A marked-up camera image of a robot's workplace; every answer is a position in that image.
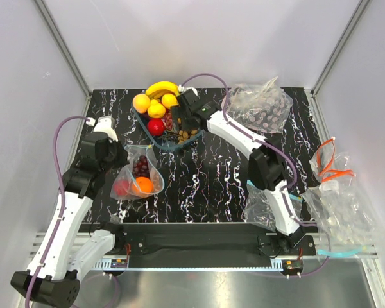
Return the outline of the brown longan bunch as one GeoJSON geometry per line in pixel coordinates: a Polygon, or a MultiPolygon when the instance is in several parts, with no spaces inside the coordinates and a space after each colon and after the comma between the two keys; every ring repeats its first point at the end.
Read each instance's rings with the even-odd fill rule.
{"type": "Polygon", "coordinates": [[[178,134],[178,143],[187,142],[190,138],[198,134],[198,129],[187,129],[180,118],[177,119],[178,128],[176,132],[178,134]]]}

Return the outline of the red apple fruit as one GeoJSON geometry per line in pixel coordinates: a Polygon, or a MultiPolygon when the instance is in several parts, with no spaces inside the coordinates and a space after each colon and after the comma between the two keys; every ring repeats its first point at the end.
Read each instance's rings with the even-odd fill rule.
{"type": "Polygon", "coordinates": [[[152,136],[161,136],[166,131],[166,126],[161,119],[150,119],[147,130],[152,136]]]}

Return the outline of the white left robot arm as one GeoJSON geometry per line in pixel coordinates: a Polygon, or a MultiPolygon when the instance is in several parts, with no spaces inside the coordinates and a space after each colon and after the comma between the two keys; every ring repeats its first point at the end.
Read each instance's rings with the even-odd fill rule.
{"type": "Polygon", "coordinates": [[[87,273],[106,253],[121,253],[123,227],[103,223],[75,253],[71,251],[84,216],[111,169],[127,165],[127,152],[113,130],[94,130],[81,141],[81,151],[60,175],[56,210],[44,239],[25,271],[16,271],[11,286],[25,299],[53,307],[71,307],[87,273]]]}

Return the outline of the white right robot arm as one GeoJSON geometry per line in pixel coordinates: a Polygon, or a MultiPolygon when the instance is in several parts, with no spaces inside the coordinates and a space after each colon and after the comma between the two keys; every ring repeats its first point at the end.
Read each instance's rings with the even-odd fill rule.
{"type": "Polygon", "coordinates": [[[178,105],[171,108],[175,126],[217,135],[248,159],[248,179],[267,198],[280,250],[289,255],[299,250],[305,229],[295,215],[284,178],[285,164],[293,165],[289,158],[275,143],[233,120],[219,104],[200,99],[194,88],[179,86],[176,99],[178,105]]]}

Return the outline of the clear bag under right arm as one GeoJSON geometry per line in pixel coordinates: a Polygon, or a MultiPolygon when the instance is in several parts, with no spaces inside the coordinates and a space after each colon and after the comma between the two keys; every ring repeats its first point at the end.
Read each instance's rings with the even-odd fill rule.
{"type": "Polygon", "coordinates": [[[260,224],[284,235],[296,232],[300,228],[300,218],[296,214],[302,206],[293,205],[288,189],[280,191],[286,184],[287,181],[283,180],[271,191],[261,190],[251,181],[247,181],[248,197],[243,210],[244,221],[260,224]]]}

